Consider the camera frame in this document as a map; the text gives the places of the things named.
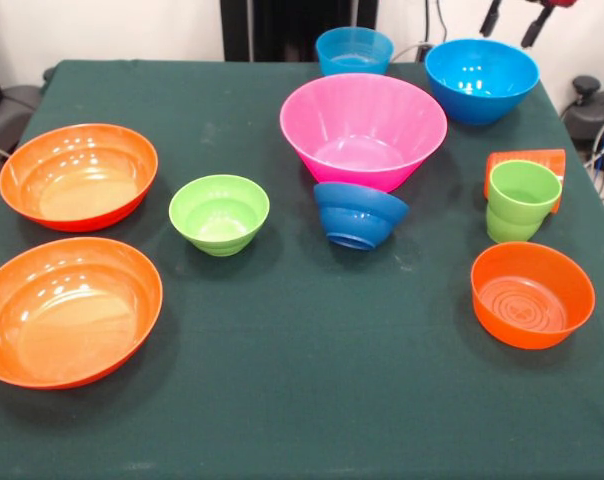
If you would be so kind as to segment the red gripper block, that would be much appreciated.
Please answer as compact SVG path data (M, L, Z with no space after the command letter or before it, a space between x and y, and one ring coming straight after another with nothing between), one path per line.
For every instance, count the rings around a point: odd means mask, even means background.
M543 4L542 11L538 15L538 17L529 25L527 31L525 32L520 42L520 46L523 49L530 48L534 45L546 21L551 16L553 12L553 7L570 8L577 3L577 0L542 0L541 2ZM501 3L501 0L491 1L479 30L479 33L483 37L490 37L492 35L499 19L499 9Z

